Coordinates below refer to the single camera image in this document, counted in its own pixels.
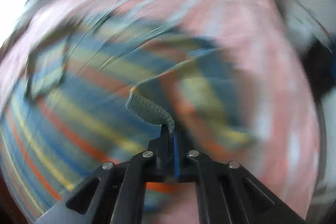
striped towel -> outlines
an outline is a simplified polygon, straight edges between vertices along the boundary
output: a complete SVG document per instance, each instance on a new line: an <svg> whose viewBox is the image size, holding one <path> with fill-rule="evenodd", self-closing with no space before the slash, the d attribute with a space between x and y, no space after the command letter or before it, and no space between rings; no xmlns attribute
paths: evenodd
<svg viewBox="0 0 336 224"><path fill-rule="evenodd" d="M1 120L1 167L33 221L102 162L145 150L160 124L212 151L252 141L222 49L168 24L88 17L55 30L27 68ZM145 209L174 189L148 183Z"/></svg>

striped cloth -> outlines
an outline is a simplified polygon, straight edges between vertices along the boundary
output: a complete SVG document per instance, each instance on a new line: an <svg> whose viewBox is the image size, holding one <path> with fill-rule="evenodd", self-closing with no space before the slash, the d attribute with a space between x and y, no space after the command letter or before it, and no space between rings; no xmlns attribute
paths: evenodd
<svg viewBox="0 0 336 224"><path fill-rule="evenodd" d="M257 142L234 154L219 153L220 150L210 150L208 154L218 161L241 162L305 218L318 170L318 122L309 84L284 36L273 0L57 0L35 15L2 60L0 110L5 109L14 84L24 73L29 52L55 27L74 16L107 9L129 19L169 22L226 51L239 72L243 118ZM199 143L206 142L207 136L203 134L197 139ZM13 181L18 191L24 193L20 180ZM183 204L179 207L182 211L176 212L178 215L188 213Z"/></svg>
<svg viewBox="0 0 336 224"><path fill-rule="evenodd" d="M223 57L168 24L100 15L56 29L30 54L0 126L3 175L27 217L36 220L104 161L145 150L160 133L150 124L172 132L175 122L195 123L192 134L206 132L202 146L219 153L249 144ZM152 185L145 210L171 190Z"/></svg>

bed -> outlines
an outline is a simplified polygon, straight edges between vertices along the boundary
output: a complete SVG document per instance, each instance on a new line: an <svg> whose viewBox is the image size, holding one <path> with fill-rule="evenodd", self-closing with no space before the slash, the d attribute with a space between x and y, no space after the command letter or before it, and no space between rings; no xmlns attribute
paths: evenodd
<svg viewBox="0 0 336 224"><path fill-rule="evenodd" d="M309 84L286 40L273 0L56 0L34 16L0 64L2 119L15 83L24 73L29 52L43 37L73 16L106 9L130 18L173 22L192 37L210 39L226 50L240 72L238 83L244 120L257 142L229 156L207 152L218 161L242 163L305 218L318 170L319 128ZM29 204L34 187L45 187L42 169L33 172L34 182L28 181L22 174L31 170L21 170L15 164L20 161L22 166L25 162L19 149L20 140L10 147L6 145L1 146L5 181L19 208L33 222L48 209L43 207L42 211L36 211ZM34 152L29 145L26 150ZM22 168L31 169L31 165ZM185 206L197 208L195 201L190 199L187 205L186 199L176 202L180 206L172 207L171 216L180 215Z"/></svg>

orange stripe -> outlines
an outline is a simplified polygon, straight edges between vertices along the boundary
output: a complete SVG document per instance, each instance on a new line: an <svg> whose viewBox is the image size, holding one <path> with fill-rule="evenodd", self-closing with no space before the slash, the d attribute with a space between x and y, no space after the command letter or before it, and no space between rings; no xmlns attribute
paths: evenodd
<svg viewBox="0 0 336 224"><path fill-rule="evenodd" d="M179 50L176 47L160 41L160 38L154 38L139 47L143 51L153 53L162 58L174 61L183 62L187 58L187 53Z"/></svg>
<svg viewBox="0 0 336 224"><path fill-rule="evenodd" d="M156 183L156 182L147 182L146 189L160 192L163 194L172 194L179 189L177 184L166 184L166 183Z"/></svg>
<svg viewBox="0 0 336 224"><path fill-rule="evenodd" d="M141 2L143 2L145 0L128 0L122 4L120 4L120 6L115 10L115 14L116 15L123 15L127 12L129 12L132 8L134 8L134 6L140 4Z"/></svg>
<svg viewBox="0 0 336 224"><path fill-rule="evenodd" d="M84 65L82 62L74 59L70 59L66 66L67 70L74 74L78 74L78 71L80 70L79 77L94 83L104 90L116 93L121 97L129 97L129 91L131 87L125 83L113 79L110 76L104 75L96 69L90 68L89 66Z"/></svg>
<svg viewBox="0 0 336 224"><path fill-rule="evenodd" d="M37 167L34 165L31 158L29 157L23 143L20 140L19 135L17 134L16 128L15 128L15 125L14 125L14 121L13 121L13 118L12 118L10 112L9 112L9 109L6 110L6 114L7 114L7 119L9 121L10 128L13 131L13 135L14 135L15 140L17 142L17 145L18 145L23 157L25 158L26 162L28 163L29 167L31 168L31 170L33 171L35 176L38 178L38 180L41 182L41 184L44 186L44 188L50 193L50 195L53 198L55 198L56 200L61 200L61 196L49 185L49 183L41 175L41 173L39 172Z"/></svg>
<svg viewBox="0 0 336 224"><path fill-rule="evenodd" d="M300 81L300 86L305 83L303 75L301 75L301 70L293 70L295 78L298 82ZM316 182L317 168L312 167L314 162L314 153L319 150L316 145L319 145L319 139L315 139L317 136L314 134L318 132L318 125L316 123L316 117L310 114L309 103L312 98L310 97L309 86L301 86L300 93L296 98L297 102L300 103L296 107L296 116L293 118L297 119L296 136L300 143L300 162L296 165L294 170L291 170L289 175L292 177L291 184L288 186L288 194L285 198L285 203L290 206L298 215L303 219L306 217L307 207L311 200L311 191L314 190L314 185Z"/></svg>
<svg viewBox="0 0 336 224"><path fill-rule="evenodd" d="M165 91L167 98L175 108L179 119L185 123L190 133L196 137L199 144L202 145L214 160L225 161L230 160L233 156L226 149L217 144L216 140L211 136L206 123L199 118L194 107L185 100L180 94L177 86L178 79L175 72L170 70L159 77L161 87Z"/></svg>
<svg viewBox="0 0 336 224"><path fill-rule="evenodd" d="M211 12L211 7L214 5L213 1L214 0L200 0L188 11L180 25L188 30L193 30L194 35L201 34L203 24L208 24L207 15Z"/></svg>
<svg viewBox="0 0 336 224"><path fill-rule="evenodd" d="M93 147L86 140L78 136L73 130L71 130L54 112L49 106L46 104L43 97L39 97L36 100L36 104L39 107L41 113L55 126L55 128L62 133L68 140L70 140L73 144L78 146L81 150L86 152L92 158L99 162L112 161L116 164L119 162L115 159L112 159L102 151Z"/></svg>
<svg viewBox="0 0 336 224"><path fill-rule="evenodd" d="M268 33L265 33L265 38L269 38L268 41L276 41L274 37L269 37ZM266 51L276 52L277 49L274 45L268 44ZM283 83L288 82L288 75L279 63L279 59L269 60L265 70L268 74L268 88L271 92L272 120L270 138L265 147L265 167L259 180L274 194L282 196L288 178L287 149L293 108L288 90L279 90Z"/></svg>
<svg viewBox="0 0 336 224"><path fill-rule="evenodd" d="M9 162L8 162L7 157L5 157L5 156L3 155L3 159L4 159L4 164L5 164L5 166L6 166L6 169L7 169L7 171L8 171L8 175L10 176L10 178L11 178L11 182L13 183L14 188L16 189L18 195L20 196L20 198L22 199L22 201L24 202L24 204L26 205L26 207L27 207L27 208L30 210L30 212L33 214L33 216L36 217L36 218L39 218L41 215L40 215L37 211L35 211L35 210L33 209L33 207L32 207L32 206L30 205L30 203L27 201L25 195L22 193L22 190L20 189L19 185L16 183L16 178L14 177L11 168L9 168Z"/></svg>

pink blanket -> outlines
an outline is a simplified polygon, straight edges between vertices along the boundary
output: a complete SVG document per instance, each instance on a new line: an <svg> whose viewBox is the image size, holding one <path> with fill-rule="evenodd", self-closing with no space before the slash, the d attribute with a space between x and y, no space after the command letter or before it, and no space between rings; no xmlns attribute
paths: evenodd
<svg viewBox="0 0 336 224"><path fill-rule="evenodd" d="M242 107L258 143L229 159L214 151L209 155L219 161L240 161L304 218L319 161L318 123L308 82L284 36L273 0L57 0L36 14L2 61L0 110L29 51L46 34L72 16L106 9L134 19L176 23L227 49L228 58L241 71Z"/></svg>

